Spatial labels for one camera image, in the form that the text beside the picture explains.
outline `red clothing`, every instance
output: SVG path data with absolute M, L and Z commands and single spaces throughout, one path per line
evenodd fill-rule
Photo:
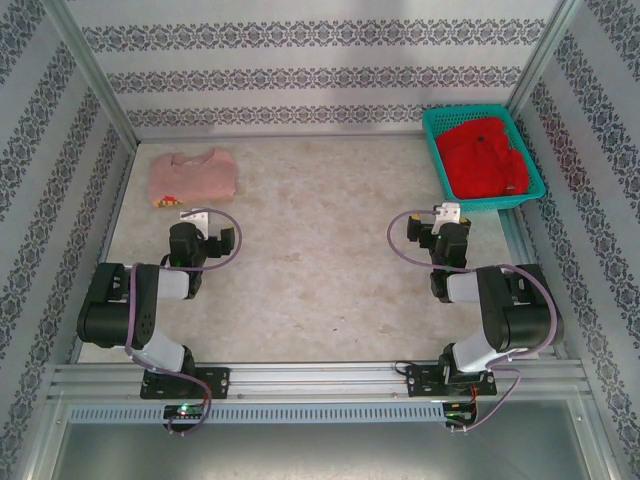
M 436 139 L 453 194 L 460 199 L 521 195 L 529 188 L 522 154 L 509 147 L 499 118 L 465 122 Z

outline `cable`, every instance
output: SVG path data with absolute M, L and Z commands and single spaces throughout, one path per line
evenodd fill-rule
M 398 255 L 403 260 L 411 263 L 412 265 L 417 265 L 419 267 L 434 268 L 434 269 L 447 270 L 447 271 L 459 272 L 459 273 L 471 273 L 471 272 L 475 271 L 475 269 L 449 267 L 447 265 L 434 265 L 434 264 L 431 264 L 431 263 L 420 262 L 418 260 L 414 260 L 413 258 L 410 258 L 410 257 L 406 256 L 404 253 L 402 253 L 400 250 L 398 250 L 398 247 L 396 247 L 395 244 L 393 243 L 393 240 L 391 240 L 391 230 L 393 229 L 393 226 L 398 222 L 398 220 L 400 220 L 402 217 L 404 217 L 406 215 L 413 215 L 413 214 L 416 214 L 416 213 L 429 214 L 429 215 L 438 215 L 439 214 L 438 212 L 436 212 L 434 210 L 409 210 L 407 212 L 401 213 L 400 215 L 397 215 L 393 220 L 391 220 L 391 223 L 389 224 L 389 227 L 387 228 L 387 242 L 389 243 L 389 247 L 391 247 L 391 250 L 393 250 L 393 252 L 396 255 Z M 470 430 L 473 430 L 476 427 L 479 427 L 484 422 L 489 420 L 489 418 L 491 418 L 491 416 L 504 404 L 504 402 L 507 401 L 507 399 L 511 396 L 513 391 L 516 389 L 516 387 L 520 383 L 521 374 L 520 374 L 520 371 L 518 369 L 513 368 L 513 367 L 501 367 L 499 365 L 496 366 L 497 364 L 499 364 L 500 362 L 502 362 L 504 360 L 511 361 L 513 358 L 516 358 L 516 357 L 524 357 L 524 356 L 527 356 L 527 355 L 532 355 L 534 353 L 540 352 L 541 350 L 545 349 L 547 346 L 549 346 L 551 344 L 551 342 L 553 341 L 553 338 L 556 336 L 556 331 L 558 329 L 558 314 L 556 312 L 556 307 L 555 307 L 555 304 L 553 303 L 553 299 L 551 298 L 551 294 L 544 287 L 544 285 L 542 285 L 542 283 L 540 283 L 540 281 L 536 277 L 531 275 L 529 272 L 527 272 L 527 271 L 525 271 L 525 270 L 523 270 L 521 268 L 518 268 L 515 265 L 509 265 L 509 264 L 501 263 L 499 265 L 496 265 L 496 267 L 497 268 L 505 268 L 507 270 L 511 270 L 512 272 L 518 273 L 518 274 L 522 275 L 524 278 L 526 278 L 527 280 L 529 280 L 529 282 L 531 282 L 531 284 L 534 287 L 536 287 L 536 289 L 540 292 L 540 294 L 544 298 L 544 301 L 547 303 L 547 308 L 549 309 L 549 315 L 551 317 L 550 325 L 549 325 L 549 332 L 547 333 L 546 338 L 538 346 L 536 346 L 534 348 L 530 348 L 528 350 L 525 350 L 524 352 L 515 352 L 515 353 L 512 353 L 512 354 L 505 354 L 502 357 L 498 357 L 498 358 L 496 358 L 494 360 L 491 360 L 490 362 L 487 363 L 486 368 L 487 368 L 488 371 L 511 372 L 511 373 L 514 373 L 516 375 L 516 379 L 513 382 L 513 385 L 511 385 L 511 387 L 509 387 L 509 390 L 507 390 L 505 392 L 505 394 L 500 398 L 500 400 L 498 400 L 498 402 L 493 407 L 491 407 L 491 409 L 482 418 L 480 418 L 475 423 L 473 423 L 473 425 L 469 425 L 469 426 L 465 426 L 465 427 L 461 427 L 461 428 L 453 428 L 452 427 L 451 431 L 453 431 L 453 432 L 468 432 Z
M 478 387 L 476 387 L 475 383 L 471 384 L 471 401 L 468 402 L 467 405 L 470 405 L 472 403 L 473 411 L 471 412 L 471 415 L 476 413 L 476 411 L 478 410 Z
M 398 373 L 399 375 L 402 375 L 402 376 L 403 376 L 403 377 L 405 377 L 405 378 L 407 378 L 407 371 L 406 371 L 406 368 L 405 368 L 405 371 L 404 371 L 404 372 L 403 372 L 402 370 L 400 370 L 400 369 L 398 368 L 398 364 L 399 364 L 399 363 L 404 363 L 405 365 L 411 365 L 411 366 L 413 366 L 413 367 L 417 367 L 417 366 L 418 366 L 418 365 L 416 365 L 415 363 L 413 363 L 413 362 L 409 362 L 409 361 L 406 361 L 406 360 L 398 360 L 396 363 L 394 363 L 394 364 L 393 364 L 393 369 L 396 371 L 396 373 Z
M 188 214 L 183 214 L 183 215 L 181 215 L 180 218 L 184 218 L 186 216 L 193 215 L 195 213 L 204 213 L 204 212 L 216 213 L 218 215 L 222 215 L 223 217 L 225 217 L 228 220 L 230 220 L 231 223 L 233 223 L 233 226 L 238 231 L 238 246 L 236 247 L 236 249 L 233 252 L 233 254 L 229 258 L 227 258 L 225 261 L 217 263 L 215 265 L 208 266 L 208 267 L 168 267 L 168 266 L 160 266 L 160 268 L 164 268 L 165 270 L 180 270 L 180 271 L 183 271 L 183 272 L 205 272 L 205 271 L 209 271 L 209 270 L 214 270 L 216 268 L 224 267 L 225 265 L 229 264 L 229 262 L 231 262 L 234 258 L 236 258 L 236 256 L 240 252 L 240 248 L 242 247 L 242 229 L 240 228 L 240 225 L 238 224 L 238 222 L 231 215 L 229 215 L 228 213 L 222 212 L 220 210 L 215 210 L 215 209 L 212 209 L 212 208 L 203 208 L 203 209 L 199 209 L 199 210 L 195 210 L 195 211 L 189 212 Z M 152 365 L 150 363 L 145 362 L 144 360 L 141 360 L 140 358 L 136 357 L 133 354 L 134 352 L 133 352 L 133 349 L 131 347 L 131 344 L 133 342 L 133 334 L 134 334 L 134 331 L 135 331 L 135 321 L 136 321 L 136 271 L 138 269 L 138 265 L 140 265 L 140 264 L 139 263 L 135 263 L 131 267 L 131 272 L 129 274 L 129 325 L 128 325 L 128 328 L 127 328 L 127 341 L 125 342 L 124 351 L 134 363 L 140 365 L 142 368 L 150 370 L 150 371 L 152 371 L 154 373 L 161 373 L 163 375 L 169 375 L 169 376 L 172 376 L 172 377 L 181 378 L 183 380 L 188 380 L 188 381 L 193 382 L 196 385 L 202 387 L 202 389 L 205 392 L 204 399 L 202 401 L 202 406 L 205 407 L 205 411 L 200 416 L 200 420 L 198 420 L 197 423 L 195 423 L 191 428 L 189 428 L 188 430 L 185 430 L 184 432 L 177 432 L 176 430 L 173 430 L 171 428 L 171 425 L 173 424 L 173 421 L 175 420 L 175 418 L 171 417 L 169 419 L 169 422 L 168 422 L 168 425 L 167 425 L 167 429 L 169 430 L 169 434 L 173 435 L 174 433 L 177 433 L 181 437 L 185 437 L 185 436 L 195 432 L 199 428 L 201 428 L 202 425 L 204 424 L 204 422 L 206 421 L 206 419 L 209 418 L 209 413 L 211 412 L 211 405 L 213 403 L 213 395 L 211 394 L 211 388 L 209 387 L 209 385 L 207 385 L 205 382 L 203 382 L 199 378 L 192 377 L 191 375 L 186 375 L 186 374 L 184 374 L 182 372 L 174 372 L 174 371 L 167 370 L 167 369 L 164 369 L 164 368 L 158 368 L 158 367 L 156 367 L 156 366 L 154 366 L 154 365 Z

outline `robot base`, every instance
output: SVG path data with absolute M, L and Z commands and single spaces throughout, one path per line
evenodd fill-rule
M 191 351 L 185 347 L 182 373 L 202 380 L 211 389 L 212 400 L 225 400 L 231 370 L 222 367 L 196 367 Z M 140 398 L 143 400 L 204 399 L 204 390 L 190 380 L 144 371 Z
M 472 386 L 477 395 L 497 395 L 496 381 L 488 371 L 462 372 L 456 367 L 451 343 L 444 348 L 437 365 L 407 366 L 407 392 L 410 397 L 471 396 Z

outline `table surface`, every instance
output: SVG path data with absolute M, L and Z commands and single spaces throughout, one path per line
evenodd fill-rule
M 158 263 L 168 253 L 180 209 L 149 204 L 150 163 L 167 152 L 197 155 L 214 147 L 235 158 L 237 192 L 231 201 L 193 207 L 233 215 L 242 251 L 203 275 L 195 299 L 159 300 L 156 319 L 197 361 L 435 359 L 481 327 L 477 305 L 441 304 L 431 295 L 430 271 L 387 245 L 396 214 L 443 201 L 427 146 L 416 137 L 142 144 L 108 261 Z M 509 262 L 497 212 L 468 217 L 469 266 Z M 210 222 L 211 232 L 228 225 L 222 217 Z M 399 222 L 396 244 L 428 261 L 404 229 Z M 80 355 L 80 362 L 123 361 L 121 351 L 94 345 Z

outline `teal basket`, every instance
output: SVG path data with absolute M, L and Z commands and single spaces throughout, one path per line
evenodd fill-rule
M 523 195 L 511 195 L 506 197 L 488 197 L 488 198 L 475 198 L 473 200 L 462 200 L 456 198 L 451 190 L 449 179 L 447 178 L 447 172 L 442 164 L 442 158 L 438 152 L 436 146 L 436 138 L 454 127 L 457 127 L 461 123 L 468 120 L 474 120 L 476 118 L 486 117 L 498 117 L 501 119 L 507 129 L 507 136 L 509 137 L 509 145 L 511 148 L 516 148 L 522 153 L 524 161 L 529 171 L 529 189 L 527 193 Z M 431 155 L 433 157 L 433 163 L 436 166 L 438 172 L 438 178 L 444 191 L 444 196 L 447 200 L 452 200 L 460 204 L 462 211 L 464 212 L 477 212 L 480 210 L 498 210 L 505 208 L 514 208 L 527 200 L 534 198 L 540 198 L 545 193 L 545 186 L 540 178 L 540 174 L 536 169 L 531 155 L 527 151 L 518 129 L 515 123 L 507 112 L 507 109 L 501 105 L 469 105 L 464 107 L 445 107 L 434 108 L 432 110 L 426 110 L 422 115 L 422 123 L 427 131 L 427 144 Z

